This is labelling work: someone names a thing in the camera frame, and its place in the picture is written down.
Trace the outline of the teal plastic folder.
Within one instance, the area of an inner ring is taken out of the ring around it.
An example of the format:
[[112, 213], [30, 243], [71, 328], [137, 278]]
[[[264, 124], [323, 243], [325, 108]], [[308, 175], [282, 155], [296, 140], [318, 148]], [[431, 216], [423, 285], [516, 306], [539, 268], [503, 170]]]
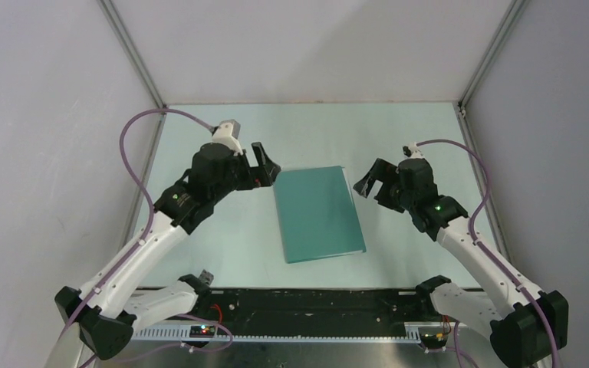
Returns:
[[275, 181], [274, 194], [286, 263], [366, 251], [343, 166], [284, 171]]

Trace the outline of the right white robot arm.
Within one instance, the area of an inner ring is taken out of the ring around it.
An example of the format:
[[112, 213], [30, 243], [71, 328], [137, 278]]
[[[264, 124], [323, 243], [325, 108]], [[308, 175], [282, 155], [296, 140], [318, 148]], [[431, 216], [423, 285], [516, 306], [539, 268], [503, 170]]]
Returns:
[[569, 304], [559, 291], [546, 292], [492, 250], [469, 224], [468, 212], [453, 197], [439, 193], [433, 169], [424, 158], [393, 165], [377, 159], [353, 186], [368, 197], [381, 182], [378, 205], [408, 213], [413, 225], [446, 249], [486, 293], [474, 297], [443, 276], [419, 284], [418, 315], [435, 320], [448, 315], [486, 337], [507, 367], [530, 367], [558, 358], [568, 344]]

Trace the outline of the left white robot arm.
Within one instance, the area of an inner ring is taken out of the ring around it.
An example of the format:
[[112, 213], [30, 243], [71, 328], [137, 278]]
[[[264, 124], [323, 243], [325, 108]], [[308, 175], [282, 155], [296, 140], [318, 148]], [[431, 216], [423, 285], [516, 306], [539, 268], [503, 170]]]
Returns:
[[212, 309], [208, 294], [186, 281], [134, 296], [140, 282], [159, 261], [214, 213], [233, 192], [275, 184], [281, 167], [260, 142], [251, 144], [257, 160], [251, 166], [236, 144], [207, 143], [193, 155], [190, 168], [151, 204], [148, 222], [79, 288], [64, 286], [54, 302], [65, 327], [77, 325], [79, 340], [97, 360], [111, 360], [134, 333], [167, 317], [187, 313], [203, 319]]

